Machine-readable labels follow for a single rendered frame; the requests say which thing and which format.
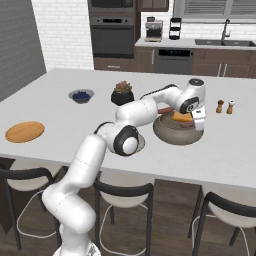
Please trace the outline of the grey sink tap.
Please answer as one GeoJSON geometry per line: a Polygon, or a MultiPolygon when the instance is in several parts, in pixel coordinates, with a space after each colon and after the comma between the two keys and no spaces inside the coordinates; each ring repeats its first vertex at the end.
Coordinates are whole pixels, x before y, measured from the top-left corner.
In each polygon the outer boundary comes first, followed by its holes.
{"type": "Polygon", "coordinates": [[[226,19],[225,24],[224,24],[224,28],[223,28],[223,31],[222,31],[221,41],[224,41],[226,38],[230,37],[231,30],[229,32],[227,31],[227,26],[228,26],[229,23],[230,23],[230,19],[226,19]]]}

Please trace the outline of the built-in microwave oven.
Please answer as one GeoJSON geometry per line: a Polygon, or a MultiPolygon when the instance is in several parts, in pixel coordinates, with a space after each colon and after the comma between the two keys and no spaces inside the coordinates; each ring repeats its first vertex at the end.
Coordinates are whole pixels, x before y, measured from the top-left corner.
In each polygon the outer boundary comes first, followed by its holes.
{"type": "Polygon", "coordinates": [[[88,7],[93,12],[132,12],[134,0],[88,0],[88,7]]]}

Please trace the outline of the succulent in black pot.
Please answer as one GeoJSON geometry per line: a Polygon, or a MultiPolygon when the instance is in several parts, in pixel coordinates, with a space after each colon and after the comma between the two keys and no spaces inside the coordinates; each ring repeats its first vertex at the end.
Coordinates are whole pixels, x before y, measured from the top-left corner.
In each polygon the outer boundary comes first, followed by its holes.
{"type": "Polygon", "coordinates": [[[127,81],[119,82],[111,94],[111,101],[117,106],[121,106],[133,100],[132,86],[127,81]]]}

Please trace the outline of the large grey-brown bowl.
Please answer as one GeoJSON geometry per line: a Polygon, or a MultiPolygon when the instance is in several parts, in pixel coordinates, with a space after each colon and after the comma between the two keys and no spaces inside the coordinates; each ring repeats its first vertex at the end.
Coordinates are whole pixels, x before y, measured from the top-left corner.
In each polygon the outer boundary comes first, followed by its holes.
{"type": "Polygon", "coordinates": [[[195,128],[182,128],[180,123],[172,119],[173,112],[160,115],[153,124],[155,135],[162,141],[172,145],[189,145],[201,139],[204,131],[195,128]]]}

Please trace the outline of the window with grey blinds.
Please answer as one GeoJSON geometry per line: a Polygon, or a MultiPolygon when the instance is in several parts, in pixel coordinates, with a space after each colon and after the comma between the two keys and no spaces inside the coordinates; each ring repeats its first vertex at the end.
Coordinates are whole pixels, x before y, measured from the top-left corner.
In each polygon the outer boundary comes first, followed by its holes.
{"type": "Polygon", "coordinates": [[[256,0],[174,0],[173,15],[182,20],[256,20],[256,0]]]}

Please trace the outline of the grey bowl of blueberries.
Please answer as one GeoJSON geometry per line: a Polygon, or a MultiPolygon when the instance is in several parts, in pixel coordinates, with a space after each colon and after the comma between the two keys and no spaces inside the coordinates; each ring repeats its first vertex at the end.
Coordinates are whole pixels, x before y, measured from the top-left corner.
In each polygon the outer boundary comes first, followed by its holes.
{"type": "Polygon", "coordinates": [[[89,89],[78,89],[68,94],[69,98],[78,104],[88,103],[94,96],[94,92],[89,89]]]}

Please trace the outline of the brown base cupboards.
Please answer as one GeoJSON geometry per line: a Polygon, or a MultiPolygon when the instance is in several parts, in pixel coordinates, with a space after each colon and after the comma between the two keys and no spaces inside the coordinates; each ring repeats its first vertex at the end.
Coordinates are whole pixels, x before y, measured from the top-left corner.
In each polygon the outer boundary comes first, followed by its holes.
{"type": "MultiPolygon", "coordinates": [[[[133,59],[94,57],[94,69],[154,72],[155,50],[136,47],[133,59]]],[[[195,48],[190,75],[256,79],[256,50],[195,48]]]]}

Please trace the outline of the silver coffee machine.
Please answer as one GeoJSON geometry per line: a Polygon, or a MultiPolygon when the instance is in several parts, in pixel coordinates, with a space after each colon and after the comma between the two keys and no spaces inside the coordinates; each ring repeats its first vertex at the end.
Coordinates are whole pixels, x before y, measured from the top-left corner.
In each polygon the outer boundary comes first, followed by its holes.
{"type": "Polygon", "coordinates": [[[157,20],[154,16],[147,18],[145,23],[146,29],[146,42],[160,42],[162,40],[163,33],[163,21],[157,20]]]}

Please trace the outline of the dark kitchen sink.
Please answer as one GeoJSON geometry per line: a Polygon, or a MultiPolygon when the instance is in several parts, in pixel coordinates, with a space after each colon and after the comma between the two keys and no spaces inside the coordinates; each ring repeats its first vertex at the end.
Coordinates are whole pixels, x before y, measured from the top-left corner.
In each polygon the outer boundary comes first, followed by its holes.
{"type": "Polygon", "coordinates": [[[241,46],[241,47],[256,47],[256,43],[248,40],[207,40],[195,39],[196,45],[212,45],[212,46],[241,46]]]}

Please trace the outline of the orange-brown bun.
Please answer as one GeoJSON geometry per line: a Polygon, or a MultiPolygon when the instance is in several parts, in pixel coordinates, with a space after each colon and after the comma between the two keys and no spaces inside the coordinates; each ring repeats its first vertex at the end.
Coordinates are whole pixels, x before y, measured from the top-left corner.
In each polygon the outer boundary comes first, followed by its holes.
{"type": "Polygon", "coordinates": [[[177,122],[192,122],[193,117],[190,113],[181,114],[180,112],[175,111],[173,113],[172,119],[177,122]]]}

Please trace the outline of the round wooden plate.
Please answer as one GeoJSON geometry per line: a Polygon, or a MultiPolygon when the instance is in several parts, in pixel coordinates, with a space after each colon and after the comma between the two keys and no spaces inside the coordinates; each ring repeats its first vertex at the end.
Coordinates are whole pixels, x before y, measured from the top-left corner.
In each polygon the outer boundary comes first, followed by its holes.
{"type": "Polygon", "coordinates": [[[22,122],[9,128],[5,133],[5,138],[12,143],[25,143],[41,136],[44,130],[45,127],[40,122],[22,122]]]}

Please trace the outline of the round grey plate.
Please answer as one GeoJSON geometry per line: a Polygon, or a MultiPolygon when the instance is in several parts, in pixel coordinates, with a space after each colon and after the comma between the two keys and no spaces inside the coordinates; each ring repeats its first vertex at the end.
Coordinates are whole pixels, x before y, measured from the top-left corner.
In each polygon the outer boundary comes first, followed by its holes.
{"type": "Polygon", "coordinates": [[[136,153],[141,151],[145,146],[145,139],[141,134],[138,135],[138,139],[139,139],[139,143],[138,143],[138,147],[136,149],[136,153]]]}

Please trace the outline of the brown wall cupboard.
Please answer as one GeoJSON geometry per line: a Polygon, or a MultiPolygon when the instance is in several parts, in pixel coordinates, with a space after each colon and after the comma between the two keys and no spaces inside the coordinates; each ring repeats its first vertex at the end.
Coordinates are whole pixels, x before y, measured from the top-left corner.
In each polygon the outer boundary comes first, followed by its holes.
{"type": "Polygon", "coordinates": [[[141,12],[167,12],[169,0],[138,0],[138,8],[141,12]]]}

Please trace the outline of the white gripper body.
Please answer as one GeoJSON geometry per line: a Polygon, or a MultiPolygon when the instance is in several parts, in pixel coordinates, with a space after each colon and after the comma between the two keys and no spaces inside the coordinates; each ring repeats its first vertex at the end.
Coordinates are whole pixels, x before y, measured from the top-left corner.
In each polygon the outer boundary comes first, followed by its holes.
{"type": "Polygon", "coordinates": [[[204,117],[197,117],[194,119],[195,129],[197,131],[203,131],[205,125],[205,118],[204,117]]]}

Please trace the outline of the black-framed white stool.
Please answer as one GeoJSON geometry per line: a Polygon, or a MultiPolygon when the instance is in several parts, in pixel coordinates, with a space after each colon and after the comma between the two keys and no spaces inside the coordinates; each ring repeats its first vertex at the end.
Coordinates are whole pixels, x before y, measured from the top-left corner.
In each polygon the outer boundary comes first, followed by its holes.
{"type": "Polygon", "coordinates": [[[17,249],[21,250],[20,231],[18,230],[18,217],[16,216],[12,190],[20,192],[36,191],[43,210],[46,210],[40,189],[43,186],[51,185],[57,178],[61,166],[55,163],[46,163],[43,161],[22,161],[15,160],[10,169],[0,163],[0,177],[5,184],[5,192],[11,215],[11,223],[14,230],[17,249]]]}
{"type": "Polygon", "coordinates": [[[256,194],[217,185],[201,185],[192,215],[188,237],[192,239],[192,256],[198,256],[206,217],[217,218],[235,228],[229,245],[242,232],[247,256],[251,256],[245,229],[256,232],[256,194]]]}
{"type": "Polygon", "coordinates": [[[134,255],[113,251],[118,256],[150,256],[152,214],[153,214],[153,194],[155,179],[146,175],[130,175],[121,172],[115,173],[113,170],[103,171],[100,177],[96,178],[93,186],[95,189],[95,243],[98,248],[107,249],[101,239],[102,230],[107,214],[110,214],[111,224],[115,224],[114,208],[133,208],[142,206],[147,210],[146,245],[145,248],[134,255]]]}

